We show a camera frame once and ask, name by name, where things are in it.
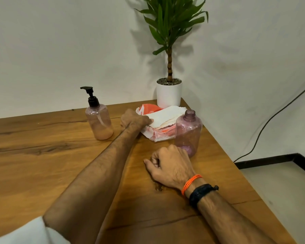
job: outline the plastic bag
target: plastic bag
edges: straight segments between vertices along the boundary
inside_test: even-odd
[[[159,108],[157,105],[147,103],[143,104],[141,107],[138,107],[136,109],[136,112],[139,115],[146,115],[149,113],[157,112],[159,110],[162,110],[162,108]],[[164,127],[159,130],[154,129],[150,126],[146,126],[144,129],[141,130],[141,133],[154,142],[173,139],[175,137],[175,124],[172,126]]]

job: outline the white sleeve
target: white sleeve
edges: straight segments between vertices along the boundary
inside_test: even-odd
[[[43,218],[38,217],[0,237],[0,244],[70,244],[70,242],[54,229],[46,227]]]

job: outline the black baseboard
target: black baseboard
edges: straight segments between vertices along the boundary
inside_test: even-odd
[[[284,163],[289,161],[293,161],[295,164],[297,164],[299,167],[305,170],[305,157],[299,153],[237,162],[235,163],[235,165],[238,169],[244,169],[244,168],[270,165],[270,164]]]

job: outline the black cable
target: black cable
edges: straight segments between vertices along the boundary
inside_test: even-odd
[[[285,108],[287,108],[289,105],[291,105],[291,104],[292,104],[297,98],[299,98],[304,92],[305,92],[305,90],[303,90],[297,97],[295,97],[291,102],[289,102],[289,104],[287,104],[285,107],[283,107],[281,110],[279,110],[276,114],[274,114],[274,115],[264,124],[263,128],[261,129],[261,131],[260,131],[260,133],[259,133],[259,135],[258,135],[258,137],[257,137],[257,139],[256,139],[256,141],[255,141],[255,144],[254,144],[254,147],[252,148],[252,150],[251,150],[249,153],[247,153],[247,154],[245,154],[245,155],[243,155],[243,156],[240,156],[238,159],[236,159],[236,160],[234,161],[234,163],[235,163],[237,160],[241,159],[242,157],[245,157],[245,156],[247,156],[247,155],[249,155],[249,154],[252,153],[252,151],[253,151],[254,148],[256,147],[256,143],[258,142],[258,140],[259,140],[259,138],[260,138],[260,135],[261,135],[263,129],[265,128],[265,126],[267,126],[267,124],[269,123],[269,121],[271,121],[272,118],[274,118],[274,117],[275,117],[276,115],[278,115],[281,111],[283,111]]]

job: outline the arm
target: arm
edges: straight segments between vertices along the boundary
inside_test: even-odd
[[[195,175],[187,152],[174,145],[154,152],[151,161],[145,159],[144,163],[154,180],[179,190]],[[185,191],[186,197],[203,184],[202,178],[194,180]],[[198,209],[221,244],[276,244],[215,191],[199,201]]]
[[[80,172],[46,211],[43,216],[46,226],[71,243],[94,243],[119,187],[134,140],[150,123],[147,116],[127,110],[121,117],[125,130]]]

